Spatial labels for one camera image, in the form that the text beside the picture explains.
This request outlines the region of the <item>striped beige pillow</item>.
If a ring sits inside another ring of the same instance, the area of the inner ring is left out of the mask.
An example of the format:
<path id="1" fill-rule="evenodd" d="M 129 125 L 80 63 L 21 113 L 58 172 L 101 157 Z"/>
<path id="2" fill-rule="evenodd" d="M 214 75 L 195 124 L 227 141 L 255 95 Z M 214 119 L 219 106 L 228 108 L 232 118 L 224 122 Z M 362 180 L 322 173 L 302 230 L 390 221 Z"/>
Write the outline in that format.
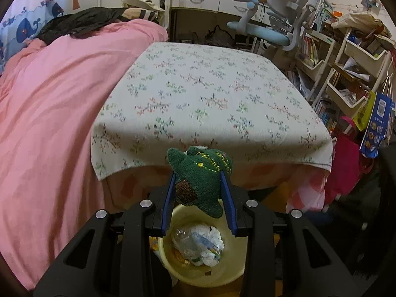
<path id="1" fill-rule="evenodd" d="M 122 13 L 122 18 L 127 20 L 142 19 L 155 22 L 158 19 L 158 12 L 143 8 L 131 7 L 124 10 Z"/>

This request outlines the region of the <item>white bookshelf cart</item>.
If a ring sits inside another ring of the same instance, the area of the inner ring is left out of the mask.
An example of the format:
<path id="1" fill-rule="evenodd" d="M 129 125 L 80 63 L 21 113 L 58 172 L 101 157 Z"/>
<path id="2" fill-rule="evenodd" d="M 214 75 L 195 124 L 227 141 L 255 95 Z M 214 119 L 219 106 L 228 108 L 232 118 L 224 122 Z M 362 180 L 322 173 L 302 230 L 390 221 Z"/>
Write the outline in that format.
<path id="1" fill-rule="evenodd" d="M 395 41 L 371 13 L 343 14 L 317 0 L 303 25 L 295 69 L 287 76 L 329 133 L 360 113 L 395 63 Z"/>

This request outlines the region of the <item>green plush toy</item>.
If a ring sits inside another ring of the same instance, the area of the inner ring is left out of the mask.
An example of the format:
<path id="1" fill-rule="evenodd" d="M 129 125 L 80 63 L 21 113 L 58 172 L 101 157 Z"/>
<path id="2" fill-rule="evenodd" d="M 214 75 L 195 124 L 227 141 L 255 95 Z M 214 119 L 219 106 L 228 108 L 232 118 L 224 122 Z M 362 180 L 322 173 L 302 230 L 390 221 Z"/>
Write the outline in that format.
<path id="1" fill-rule="evenodd" d="M 206 215 L 218 219 L 223 208 L 218 200 L 222 190 L 221 173 L 231 175 L 233 163 L 227 153 L 206 146 L 191 146 L 182 152 L 167 151 L 167 160 L 175 174 L 177 201 L 196 206 Z"/>

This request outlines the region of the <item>blue grey desk chair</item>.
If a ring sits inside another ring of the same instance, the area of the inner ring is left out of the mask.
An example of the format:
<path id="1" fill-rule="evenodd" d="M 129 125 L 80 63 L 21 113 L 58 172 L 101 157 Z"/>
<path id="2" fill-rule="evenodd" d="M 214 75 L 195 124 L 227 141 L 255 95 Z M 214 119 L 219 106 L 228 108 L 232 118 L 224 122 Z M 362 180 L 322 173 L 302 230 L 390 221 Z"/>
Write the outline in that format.
<path id="1" fill-rule="evenodd" d="M 250 20 L 258 11 L 258 0 L 233 0 L 244 2 L 247 10 L 237 22 L 227 23 L 237 34 L 253 36 L 269 44 L 281 47 L 285 52 L 296 52 L 300 46 L 301 27 L 315 9 L 309 0 L 267 0 L 269 7 L 269 27 L 251 24 Z"/>

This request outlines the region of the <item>yellow trash bin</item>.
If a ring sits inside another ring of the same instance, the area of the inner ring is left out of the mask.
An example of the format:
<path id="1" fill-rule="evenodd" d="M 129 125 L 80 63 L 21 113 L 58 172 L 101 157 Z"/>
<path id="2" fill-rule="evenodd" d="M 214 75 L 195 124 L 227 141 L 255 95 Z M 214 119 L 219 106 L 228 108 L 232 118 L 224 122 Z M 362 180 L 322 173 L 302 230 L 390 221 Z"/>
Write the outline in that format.
<path id="1" fill-rule="evenodd" d="M 234 237 L 225 216 L 214 219 L 196 206 L 178 205 L 171 226 L 158 240 L 160 259 L 181 282 L 214 288 L 244 273 L 248 239 Z"/>

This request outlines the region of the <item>black jacket on bed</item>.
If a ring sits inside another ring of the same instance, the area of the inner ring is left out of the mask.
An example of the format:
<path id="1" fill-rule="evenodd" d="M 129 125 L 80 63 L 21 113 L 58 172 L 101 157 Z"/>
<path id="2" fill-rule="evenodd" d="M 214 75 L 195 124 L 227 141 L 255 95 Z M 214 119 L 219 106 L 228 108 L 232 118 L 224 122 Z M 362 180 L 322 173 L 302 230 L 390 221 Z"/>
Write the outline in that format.
<path id="1" fill-rule="evenodd" d="M 38 34 L 38 39 L 50 45 L 61 36 L 81 39 L 91 32 L 122 18 L 125 8 L 92 7 L 50 20 Z"/>

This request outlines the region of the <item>blue snack bag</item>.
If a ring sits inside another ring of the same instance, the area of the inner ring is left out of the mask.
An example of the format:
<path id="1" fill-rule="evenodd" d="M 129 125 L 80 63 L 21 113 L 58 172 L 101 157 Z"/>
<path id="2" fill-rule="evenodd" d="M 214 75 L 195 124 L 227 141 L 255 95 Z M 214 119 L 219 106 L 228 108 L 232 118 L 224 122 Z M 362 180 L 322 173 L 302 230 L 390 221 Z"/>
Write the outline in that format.
<path id="1" fill-rule="evenodd" d="M 374 159 L 379 155 L 379 148 L 385 145 L 395 116 L 395 103 L 383 93 L 376 93 L 369 123 L 360 145 L 360 153 L 365 158 Z"/>

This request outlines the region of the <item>white tissue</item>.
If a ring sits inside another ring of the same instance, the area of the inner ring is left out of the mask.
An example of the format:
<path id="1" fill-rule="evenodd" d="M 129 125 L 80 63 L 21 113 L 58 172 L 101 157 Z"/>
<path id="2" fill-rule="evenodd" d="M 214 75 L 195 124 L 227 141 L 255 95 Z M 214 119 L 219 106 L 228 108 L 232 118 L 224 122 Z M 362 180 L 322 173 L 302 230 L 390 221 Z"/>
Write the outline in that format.
<path id="1" fill-rule="evenodd" d="M 215 267 L 222 259 L 224 242 L 217 228 L 205 223 L 191 227 L 191 234 L 200 249 L 200 258 L 205 266 Z"/>

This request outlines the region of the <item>floral white tablecloth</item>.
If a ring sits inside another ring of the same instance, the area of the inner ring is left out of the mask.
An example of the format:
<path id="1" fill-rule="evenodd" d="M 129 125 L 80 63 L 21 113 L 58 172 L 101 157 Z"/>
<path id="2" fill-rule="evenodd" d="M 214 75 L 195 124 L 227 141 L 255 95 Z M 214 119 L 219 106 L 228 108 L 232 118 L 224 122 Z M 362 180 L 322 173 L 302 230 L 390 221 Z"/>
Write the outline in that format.
<path id="1" fill-rule="evenodd" d="M 127 70 L 91 134 L 99 180 L 163 166 L 167 150 L 205 146 L 235 166 L 332 167 L 332 138 L 299 90 L 269 60 L 250 52 L 155 43 Z"/>

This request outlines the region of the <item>magenta bag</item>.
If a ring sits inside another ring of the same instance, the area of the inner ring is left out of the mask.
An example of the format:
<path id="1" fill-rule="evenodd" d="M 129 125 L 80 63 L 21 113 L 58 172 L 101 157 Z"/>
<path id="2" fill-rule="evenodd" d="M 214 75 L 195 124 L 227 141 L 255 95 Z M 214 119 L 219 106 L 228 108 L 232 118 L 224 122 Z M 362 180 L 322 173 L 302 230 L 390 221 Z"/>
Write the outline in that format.
<path id="1" fill-rule="evenodd" d="M 352 129 L 348 133 L 339 131 L 336 134 L 332 171 L 325 184 L 325 205 L 330 205 L 337 196 L 348 195 L 374 165 L 373 159 L 360 153 L 355 140 L 359 133 L 355 122 L 347 116 L 341 116 L 340 122 L 350 124 Z"/>

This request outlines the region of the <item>clear plastic bottle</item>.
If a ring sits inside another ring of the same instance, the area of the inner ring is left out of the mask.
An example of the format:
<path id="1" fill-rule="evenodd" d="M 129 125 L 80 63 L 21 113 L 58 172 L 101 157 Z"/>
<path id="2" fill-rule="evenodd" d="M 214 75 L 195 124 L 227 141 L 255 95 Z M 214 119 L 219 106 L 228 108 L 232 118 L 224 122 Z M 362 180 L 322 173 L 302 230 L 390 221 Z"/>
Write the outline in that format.
<path id="1" fill-rule="evenodd" d="M 189 227 L 174 229 L 171 233 L 171 238 L 173 245 L 185 259 L 195 266 L 201 266 L 203 264 L 201 248 L 193 238 Z"/>

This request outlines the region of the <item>white desk with drawers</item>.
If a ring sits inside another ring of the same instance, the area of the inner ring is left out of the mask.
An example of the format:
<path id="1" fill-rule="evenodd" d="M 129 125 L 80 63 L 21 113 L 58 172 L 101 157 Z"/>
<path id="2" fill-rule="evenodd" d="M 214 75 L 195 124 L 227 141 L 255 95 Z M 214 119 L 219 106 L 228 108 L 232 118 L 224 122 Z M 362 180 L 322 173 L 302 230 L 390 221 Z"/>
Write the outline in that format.
<path id="1" fill-rule="evenodd" d="M 239 20 L 246 4 L 234 0 L 165 0 L 166 24 L 172 42 L 203 38 L 217 25 Z"/>

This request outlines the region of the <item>beige tote bag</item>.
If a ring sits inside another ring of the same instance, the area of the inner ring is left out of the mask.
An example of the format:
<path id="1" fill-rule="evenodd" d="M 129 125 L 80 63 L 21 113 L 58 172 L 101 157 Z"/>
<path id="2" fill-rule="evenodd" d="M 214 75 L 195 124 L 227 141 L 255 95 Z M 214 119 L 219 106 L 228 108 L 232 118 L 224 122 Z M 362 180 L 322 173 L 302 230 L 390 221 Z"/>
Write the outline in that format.
<path id="1" fill-rule="evenodd" d="M 125 7 L 137 7 L 156 11 L 158 13 L 164 12 L 164 9 L 155 4 L 152 0 L 121 0 Z"/>

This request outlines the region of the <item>pink bed blanket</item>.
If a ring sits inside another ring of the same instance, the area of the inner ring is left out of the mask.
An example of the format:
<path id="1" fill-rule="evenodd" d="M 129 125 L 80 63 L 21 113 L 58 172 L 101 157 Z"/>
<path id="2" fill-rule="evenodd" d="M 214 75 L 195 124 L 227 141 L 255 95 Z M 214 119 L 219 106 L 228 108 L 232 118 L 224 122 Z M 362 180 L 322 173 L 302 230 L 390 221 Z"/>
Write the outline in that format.
<path id="1" fill-rule="evenodd" d="M 84 39 L 39 39 L 1 76 L 1 255 L 27 290 L 99 209 L 115 211 L 91 165 L 91 128 L 115 85 L 167 31 L 146 20 Z"/>

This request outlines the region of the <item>blue milk carton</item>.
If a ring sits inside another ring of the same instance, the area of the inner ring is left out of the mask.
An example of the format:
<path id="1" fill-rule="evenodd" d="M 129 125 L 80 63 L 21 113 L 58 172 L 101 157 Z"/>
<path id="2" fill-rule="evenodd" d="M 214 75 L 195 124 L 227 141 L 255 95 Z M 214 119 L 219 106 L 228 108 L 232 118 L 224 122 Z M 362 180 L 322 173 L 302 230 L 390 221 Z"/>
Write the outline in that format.
<path id="1" fill-rule="evenodd" d="M 199 245 L 202 245 L 205 249 L 208 249 L 213 253 L 221 253 L 221 249 L 204 236 L 198 234 L 197 232 L 192 232 L 192 236 L 195 242 Z"/>

